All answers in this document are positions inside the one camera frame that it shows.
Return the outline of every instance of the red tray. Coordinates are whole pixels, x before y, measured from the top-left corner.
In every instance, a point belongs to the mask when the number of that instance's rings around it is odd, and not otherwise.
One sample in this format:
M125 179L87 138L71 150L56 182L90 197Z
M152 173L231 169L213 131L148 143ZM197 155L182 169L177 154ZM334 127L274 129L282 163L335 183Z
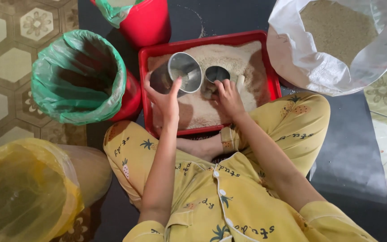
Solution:
M153 128L152 107L150 99L147 97L147 93L144 90L144 77L148 73L147 59L149 57L163 56L166 54L173 54L176 52L182 52L192 47L197 47L206 44L225 44L225 45L241 45L251 41L261 41L262 43L262 61L267 72L268 90L270 91L270 99L274 100L282 97L280 92L280 85L277 73L272 68L270 58L267 52L267 33L262 30L254 30L237 34L212 36L206 38L200 38L189 41L179 41L174 43L166 43L161 45L144 47L138 53L138 62L140 64L140 84L143 99L144 110L144 127L146 130L158 138L158 134ZM210 127L179 130L177 135L197 134L209 131L221 130L225 125L216 125Z

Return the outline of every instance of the green plastic bag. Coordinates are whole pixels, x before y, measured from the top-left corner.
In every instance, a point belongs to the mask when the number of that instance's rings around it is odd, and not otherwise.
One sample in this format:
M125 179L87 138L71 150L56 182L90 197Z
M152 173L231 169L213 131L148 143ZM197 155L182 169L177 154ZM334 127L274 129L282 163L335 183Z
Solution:
M122 105L125 85L120 54L87 30L63 34L32 65L34 101L60 123L82 125L112 118Z
M143 0L135 0L133 5L121 6L117 1L108 0L95 0L95 4L101 11L104 18L115 28L119 28L120 22L122 22L129 14L132 6L141 3Z

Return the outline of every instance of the yellow pajamas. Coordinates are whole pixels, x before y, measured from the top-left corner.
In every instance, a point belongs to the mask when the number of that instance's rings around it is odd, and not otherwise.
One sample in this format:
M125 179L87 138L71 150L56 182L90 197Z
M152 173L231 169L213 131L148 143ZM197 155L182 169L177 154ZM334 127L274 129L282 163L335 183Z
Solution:
M250 112L304 175L322 146L329 115L326 99L312 93L284 96ZM296 212L278 199L235 125L222 129L221 139L225 152L236 153L216 165L177 150L169 223L142 222L124 242L375 241L328 202L314 201ZM111 167L140 210L157 145L129 121L114 124L105 136Z

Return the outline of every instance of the metal cup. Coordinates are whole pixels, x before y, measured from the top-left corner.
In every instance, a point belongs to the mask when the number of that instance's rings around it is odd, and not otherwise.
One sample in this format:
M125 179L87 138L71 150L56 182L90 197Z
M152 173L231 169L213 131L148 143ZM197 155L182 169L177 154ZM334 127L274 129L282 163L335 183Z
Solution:
M173 54L167 62L154 70L150 75L150 86L159 93L168 94L173 82L179 76L182 77L182 85L177 97L194 93L201 87L202 71L200 64L184 52Z
M223 67L217 65L208 67L206 70L206 77L204 78L204 84L201 86L202 95L207 99L211 99L212 94L217 91L214 81L223 81L225 79L230 79L230 77L231 75L229 72Z

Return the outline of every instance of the foot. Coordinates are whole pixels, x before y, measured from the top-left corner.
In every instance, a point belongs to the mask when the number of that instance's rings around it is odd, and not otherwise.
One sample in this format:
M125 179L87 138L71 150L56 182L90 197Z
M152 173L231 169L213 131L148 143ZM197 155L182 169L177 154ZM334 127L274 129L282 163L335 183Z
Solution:
M190 155L211 162L214 157L223 154L220 134L205 140L177 139L177 148Z

